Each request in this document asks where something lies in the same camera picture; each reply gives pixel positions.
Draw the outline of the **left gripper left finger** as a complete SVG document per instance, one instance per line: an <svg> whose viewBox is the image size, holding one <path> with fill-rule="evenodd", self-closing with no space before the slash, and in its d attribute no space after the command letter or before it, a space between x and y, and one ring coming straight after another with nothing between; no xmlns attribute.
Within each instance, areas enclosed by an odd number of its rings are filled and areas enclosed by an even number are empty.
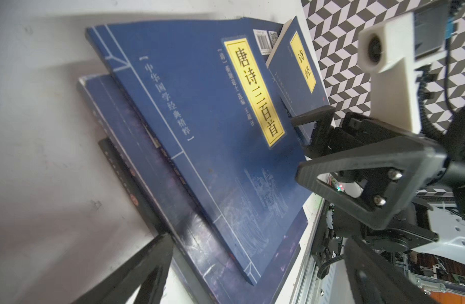
<svg viewBox="0 0 465 304"><path fill-rule="evenodd" d="M160 303L172 262L174 240L160 234L74 303Z"/></svg>

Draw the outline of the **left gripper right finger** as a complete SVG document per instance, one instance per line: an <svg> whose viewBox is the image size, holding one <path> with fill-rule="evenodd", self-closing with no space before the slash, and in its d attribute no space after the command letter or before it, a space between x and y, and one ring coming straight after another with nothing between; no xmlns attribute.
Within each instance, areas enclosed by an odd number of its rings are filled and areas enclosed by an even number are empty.
<svg viewBox="0 0 465 304"><path fill-rule="evenodd" d="M436 303L359 238L347 240L344 256L355 303Z"/></svg>

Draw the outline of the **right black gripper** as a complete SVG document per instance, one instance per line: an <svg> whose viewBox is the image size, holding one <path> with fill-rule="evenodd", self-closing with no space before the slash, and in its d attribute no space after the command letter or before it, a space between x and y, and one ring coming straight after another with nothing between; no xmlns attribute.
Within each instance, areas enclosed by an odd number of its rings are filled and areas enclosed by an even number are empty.
<svg viewBox="0 0 465 304"><path fill-rule="evenodd" d="M302 148L306 157L316 158L298 166L295 180L371 229L386 229L441 171L447 154L437 143L361 114L348 114L334 128L334 114L333 106L324 105L290 119L293 127L312 128ZM357 198L318 178L346 170L360 171L367 181Z"/></svg>

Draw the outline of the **purple blue barcode book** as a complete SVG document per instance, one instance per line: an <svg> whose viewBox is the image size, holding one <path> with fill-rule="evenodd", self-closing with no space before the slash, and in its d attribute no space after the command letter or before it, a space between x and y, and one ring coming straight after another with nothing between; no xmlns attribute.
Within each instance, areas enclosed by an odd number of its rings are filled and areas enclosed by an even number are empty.
<svg viewBox="0 0 465 304"><path fill-rule="evenodd" d="M109 75L89 75L77 80L96 121L151 202L155 214L169 228L176 247L194 273L200 303L274 303L300 253L300 239L307 228L299 212L265 278L251 285L236 267L197 204L159 149L153 144L134 110Z"/></svg>

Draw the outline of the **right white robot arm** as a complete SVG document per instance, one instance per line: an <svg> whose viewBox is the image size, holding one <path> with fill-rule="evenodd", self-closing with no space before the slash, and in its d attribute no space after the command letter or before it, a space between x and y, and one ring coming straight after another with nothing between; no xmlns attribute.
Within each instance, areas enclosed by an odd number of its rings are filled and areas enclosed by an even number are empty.
<svg viewBox="0 0 465 304"><path fill-rule="evenodd" d="M436 243L416 202L439 192L465 219L465 106L446 132L423 118L419 135L354 112L333 127L334 114L322 106L291 122L315 125L295 179L333 206L338 236L396 252Z"/></svg>

